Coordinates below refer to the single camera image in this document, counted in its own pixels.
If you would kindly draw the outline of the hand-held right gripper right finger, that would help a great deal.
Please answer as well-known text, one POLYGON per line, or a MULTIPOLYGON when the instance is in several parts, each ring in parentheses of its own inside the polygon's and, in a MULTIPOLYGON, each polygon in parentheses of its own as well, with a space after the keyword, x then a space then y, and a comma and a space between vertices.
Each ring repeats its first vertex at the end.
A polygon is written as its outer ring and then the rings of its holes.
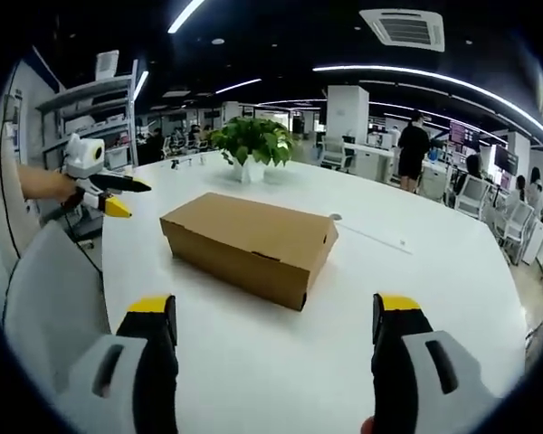
POLYGON ((375 433, 470 433, 496 406, 480 363, 409 297, 373 296, 375 433))

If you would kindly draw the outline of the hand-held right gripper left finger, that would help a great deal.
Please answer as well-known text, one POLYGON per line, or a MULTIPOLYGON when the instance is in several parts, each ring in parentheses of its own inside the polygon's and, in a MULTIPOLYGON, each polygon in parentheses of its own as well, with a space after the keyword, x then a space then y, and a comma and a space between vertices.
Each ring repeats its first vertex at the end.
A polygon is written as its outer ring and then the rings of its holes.
POLYGON ((71 367, 58 408, 76 433, 177 433, 176 298, 132 304, 71 367))

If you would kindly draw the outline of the person's left hand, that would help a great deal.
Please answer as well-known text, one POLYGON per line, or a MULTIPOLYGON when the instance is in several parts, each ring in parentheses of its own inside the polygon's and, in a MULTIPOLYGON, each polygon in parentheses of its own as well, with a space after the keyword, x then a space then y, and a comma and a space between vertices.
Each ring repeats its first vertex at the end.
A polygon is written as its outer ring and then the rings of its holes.
POLYGON ((71 210, 76 208, 83 199, 84 190, 79 187, 75 180, 64 176, 59 190, 59 202, 63 209, 71 210))

